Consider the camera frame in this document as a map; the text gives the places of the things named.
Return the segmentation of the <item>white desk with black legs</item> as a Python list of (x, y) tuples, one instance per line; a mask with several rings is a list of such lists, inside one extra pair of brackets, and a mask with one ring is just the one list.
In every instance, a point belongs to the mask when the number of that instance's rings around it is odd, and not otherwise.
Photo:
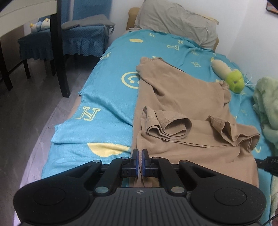
[(50, 28), (30, 33), (19, 39), (20, 56), (26, 75), (29, 76), (27, 59), (50, 61), (57, 75), (62, 96), (70, 96), (66, 76), (62, 41), (62, 1), (1, 1), (1, 36), (36, 18), (50, 18)]

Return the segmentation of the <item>blue covered chair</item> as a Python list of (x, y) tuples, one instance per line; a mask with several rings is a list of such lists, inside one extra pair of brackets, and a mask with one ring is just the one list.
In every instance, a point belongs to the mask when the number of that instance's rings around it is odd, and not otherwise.
[[(84, 19), (104, 14), (107, 18), (111, 11), (111, 1), (62, 1), (62, 24), (67, 21)], [(114, 28), (104, 25), (62, 29), (63, 54), (101, 57)]]

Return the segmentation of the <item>grey pillow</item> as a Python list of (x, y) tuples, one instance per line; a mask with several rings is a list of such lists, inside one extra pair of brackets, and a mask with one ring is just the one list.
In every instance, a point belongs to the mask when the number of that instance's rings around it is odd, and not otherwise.
[(192, 39), (202, 48), (215, 50), (219, 38), (218, 21), (199, 15), (168, 1), (144, 1), (134, 26)]

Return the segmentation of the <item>pale green fleece blanket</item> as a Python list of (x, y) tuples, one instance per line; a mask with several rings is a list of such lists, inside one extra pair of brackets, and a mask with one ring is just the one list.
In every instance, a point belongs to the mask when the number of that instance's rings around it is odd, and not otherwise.
[(277, 80), (271, 77), (259, 79), (253, 98), (253, 109), (260, 118), (263, 135), (277, 149)]

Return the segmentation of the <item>small plush toy on chair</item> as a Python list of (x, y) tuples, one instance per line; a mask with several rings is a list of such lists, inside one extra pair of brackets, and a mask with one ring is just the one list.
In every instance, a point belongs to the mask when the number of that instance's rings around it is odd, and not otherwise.
[(39, 21), (37, 23), (31, 23), (30, 28), (32, 33), (47, 30), (50, 28), (50, 18), (46, 18), (43, 21)]

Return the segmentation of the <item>green plush toy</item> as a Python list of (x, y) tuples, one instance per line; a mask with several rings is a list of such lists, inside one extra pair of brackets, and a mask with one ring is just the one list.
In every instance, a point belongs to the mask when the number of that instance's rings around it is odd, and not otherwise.
[(211, 67), (214, 73), (229, 86), (234, 93), (240, 93), (244, 89), (244, 78), (238, 69), (230, 69), (222, 60), (212, 60)]

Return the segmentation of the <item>tan t-shirt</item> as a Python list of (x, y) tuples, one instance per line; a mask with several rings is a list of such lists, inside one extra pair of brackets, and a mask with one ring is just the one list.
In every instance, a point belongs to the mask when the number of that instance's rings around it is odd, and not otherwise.
[(260, 134), (231, 114), (226, 82), (205, 82), (161, 58), (143, 57), (132, 147), (177, 164), (188, 160), (259, 185), (252, 150)]

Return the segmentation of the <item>turquoise patterned bed sheet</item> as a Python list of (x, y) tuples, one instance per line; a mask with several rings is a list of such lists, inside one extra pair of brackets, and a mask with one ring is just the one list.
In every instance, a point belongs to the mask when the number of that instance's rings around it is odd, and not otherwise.
[[(136, 67), (143, 57), (159, 57), (205, 82), (222, 82), (212, 70), (212, 60), (222, 60), (230, 69), (237, 68), (224, 55), (204, 49), (185, 37), (144, 29), (117, 38), (88, 77), (73, 115), (56, 125), (42, 178), (93, 160), (109, 164), (115, 158), (131, 155), (140, 81)], [(230, 93), (229, 109), (237, 123), (254, 126), (260, 134), (252, 150), (254, 159), (269, 156), (270, 147), (261, 135), (260, 121), (253, 110), (253, 90), (246, 87), (238, 94)], [(257, 170), (257, 187), (267, 199), (261, 218), (266, 221), (271, 213), (271, 174)]]

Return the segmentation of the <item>gold leaf wall painting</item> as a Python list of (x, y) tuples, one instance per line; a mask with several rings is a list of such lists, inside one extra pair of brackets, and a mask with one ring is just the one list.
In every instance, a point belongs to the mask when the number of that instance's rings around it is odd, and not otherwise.
[(267, 1), (266, 10), (268, 12), (278, 15), (277, 1)]

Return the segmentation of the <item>grey cloth on chair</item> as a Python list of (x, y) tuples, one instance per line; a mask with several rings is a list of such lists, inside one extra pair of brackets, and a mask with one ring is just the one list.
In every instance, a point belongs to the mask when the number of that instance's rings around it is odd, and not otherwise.
[(111, 22), (104, 14), (93, 15), (84, 19), (67, 21), (61, 25), (63, 30), (76, 27), (104, 25), (107, 28), (114, 28), (115, 24)]

